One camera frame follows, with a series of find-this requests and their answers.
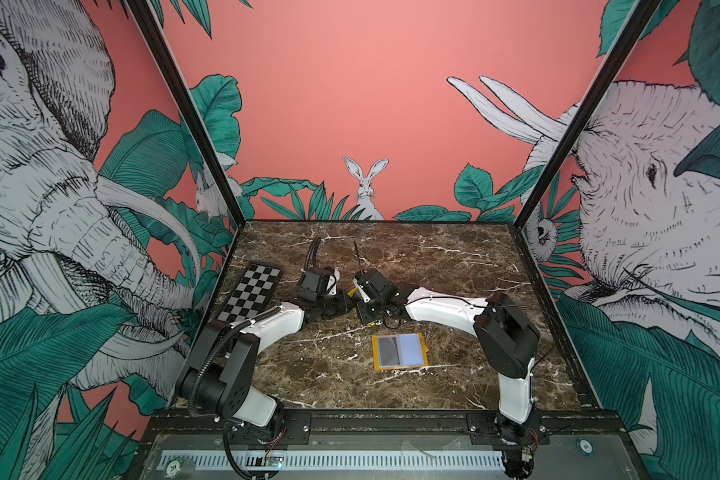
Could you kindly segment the yellow leather card holder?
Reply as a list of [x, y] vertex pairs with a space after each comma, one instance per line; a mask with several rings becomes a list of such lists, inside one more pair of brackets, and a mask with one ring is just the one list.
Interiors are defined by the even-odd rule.
[[412, 369], [422, 368], [429, 365], [427, 358], [427, 346], [424, 342], [424, 338], [420, 333], [413, 334], [402, 334], [402, 335], [384, 335], [384, 336], [397, 336], [400, 361], [401, 365], [396, 368], [380, 369], [376, 363], [376, 340], [378, 336], [372, 337], [372, 349], [373, 349], [373, 360], [374, 369], [377, 371], [383, 370], [398, 370], [398, 369]]

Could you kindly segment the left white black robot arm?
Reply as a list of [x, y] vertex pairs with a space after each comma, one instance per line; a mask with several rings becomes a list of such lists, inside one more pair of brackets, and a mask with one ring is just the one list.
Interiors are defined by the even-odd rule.
[[192, 416], [270, 427], [278, 401], [252, 386], [258, 355], [308, 322], [351, 308], [333, 267], [307, 268], [295, 295], [271, 306], [282, 275], [278, 267], [249, 264], [218, 317], [198, 335], [176, 383], [176, 392], [188, 401]]

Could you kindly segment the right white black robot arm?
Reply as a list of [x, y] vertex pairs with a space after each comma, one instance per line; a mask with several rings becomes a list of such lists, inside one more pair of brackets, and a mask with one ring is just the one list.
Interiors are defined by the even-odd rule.
[[474, 335], [499, 378], [499, 414], [517, 425], [533, 409], [531, 370], [540, 333], [506, 294], [465, 298], [412, 284], [395, 284], [370, 269], [353, 279], [358, 315], [378, 320], [432, 322]]

